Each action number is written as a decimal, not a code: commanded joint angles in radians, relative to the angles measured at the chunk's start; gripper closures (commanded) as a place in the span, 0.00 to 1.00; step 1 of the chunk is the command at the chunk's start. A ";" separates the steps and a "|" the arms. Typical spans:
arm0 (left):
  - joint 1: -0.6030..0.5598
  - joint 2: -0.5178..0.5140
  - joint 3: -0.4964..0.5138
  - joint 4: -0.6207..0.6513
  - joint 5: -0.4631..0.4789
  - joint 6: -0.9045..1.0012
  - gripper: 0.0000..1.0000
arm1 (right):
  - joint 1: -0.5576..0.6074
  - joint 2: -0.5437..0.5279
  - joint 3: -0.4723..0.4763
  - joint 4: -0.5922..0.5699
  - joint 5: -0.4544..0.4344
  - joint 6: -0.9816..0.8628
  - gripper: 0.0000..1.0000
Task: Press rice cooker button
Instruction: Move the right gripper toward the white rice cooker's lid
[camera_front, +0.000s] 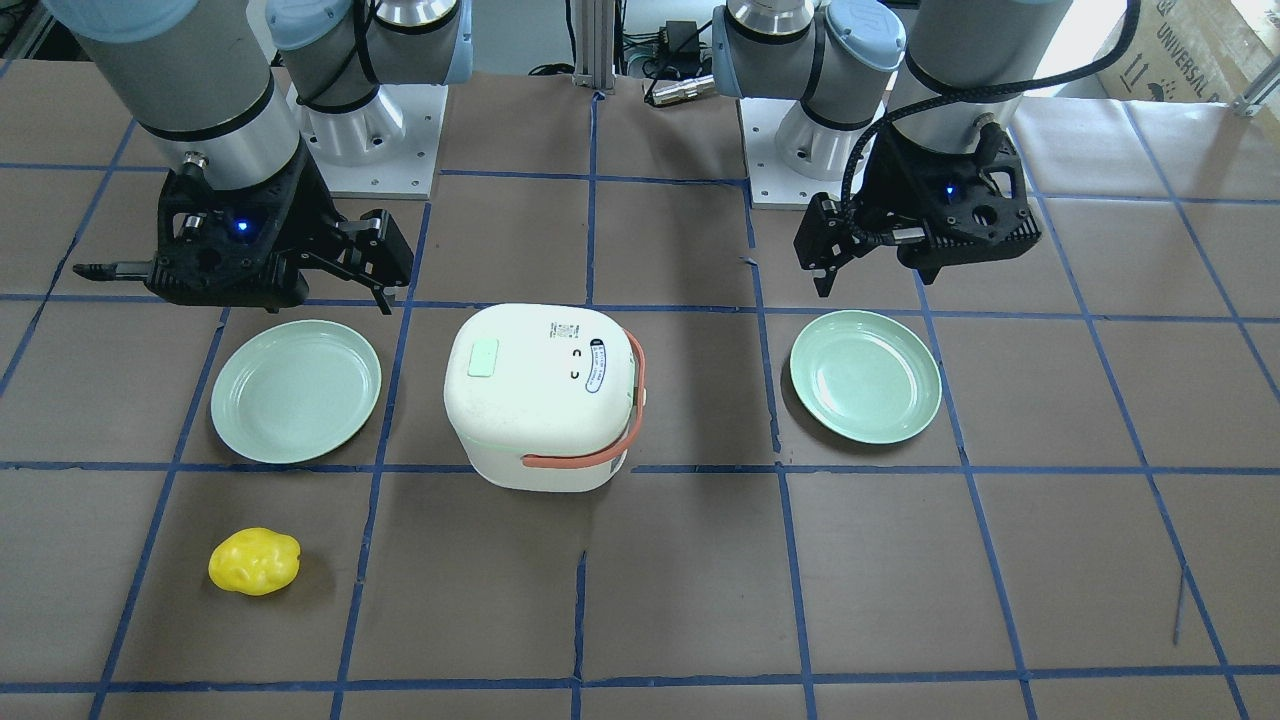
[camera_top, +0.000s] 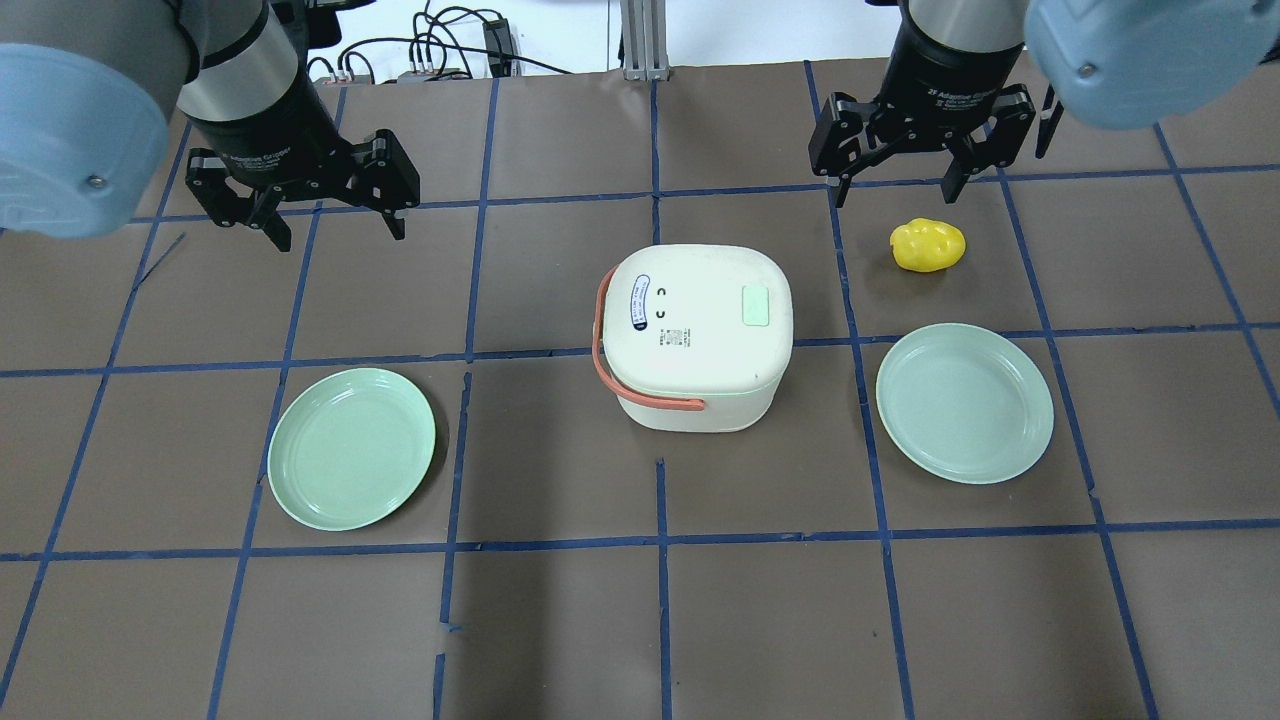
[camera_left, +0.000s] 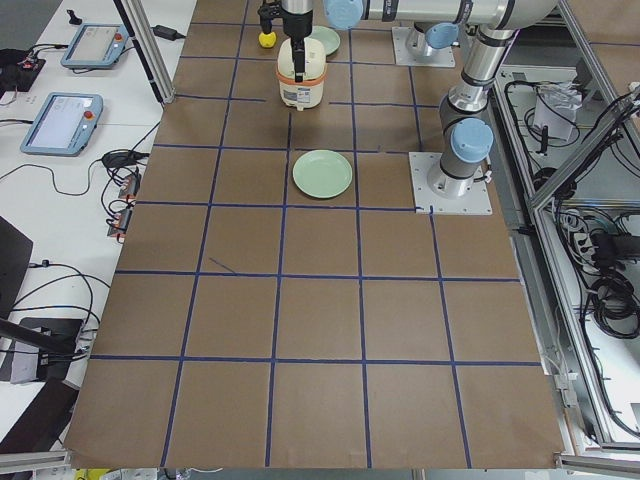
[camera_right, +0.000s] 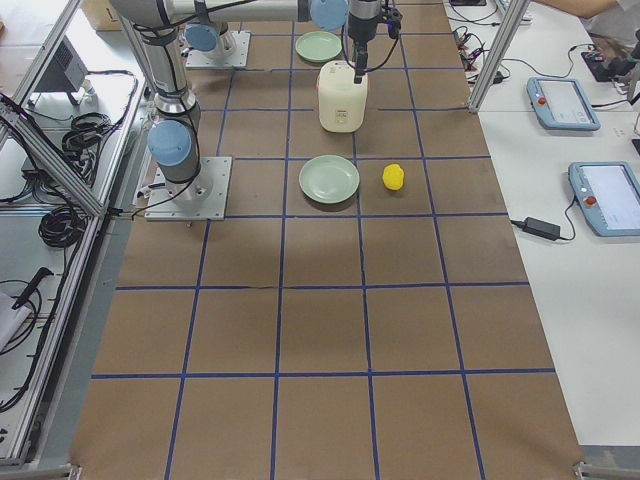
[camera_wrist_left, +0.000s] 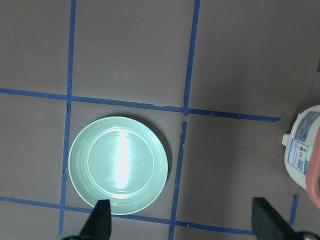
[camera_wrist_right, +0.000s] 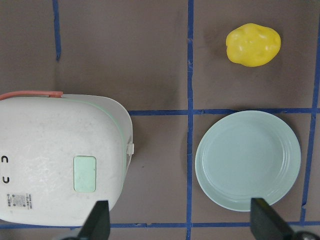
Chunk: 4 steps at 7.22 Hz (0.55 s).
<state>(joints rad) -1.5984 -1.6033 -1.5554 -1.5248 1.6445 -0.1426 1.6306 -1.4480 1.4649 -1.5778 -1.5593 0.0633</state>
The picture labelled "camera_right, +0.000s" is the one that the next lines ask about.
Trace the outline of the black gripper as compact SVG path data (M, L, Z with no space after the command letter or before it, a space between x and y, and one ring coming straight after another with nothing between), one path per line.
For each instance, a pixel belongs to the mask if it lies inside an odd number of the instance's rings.
M388 36L398 39L403 15L388 1L349 1L348 36L353 41L371 41L378 25L387 27ZM365 45L354 44L354 83L361 84L365 76Z

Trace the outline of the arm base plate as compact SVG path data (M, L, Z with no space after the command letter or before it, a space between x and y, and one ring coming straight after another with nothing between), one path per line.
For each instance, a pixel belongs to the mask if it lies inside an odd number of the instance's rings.
M218 34L215 30L192 28L185 33L190 51L186 68L192 70L222 70L244 68L247 65L251 39L249 31Z
M166 182L160 167L154 182L162 186L150 192L150 207L143 211L147 221L204 221L225 218L232 158L202 157L200 173L184 186Z

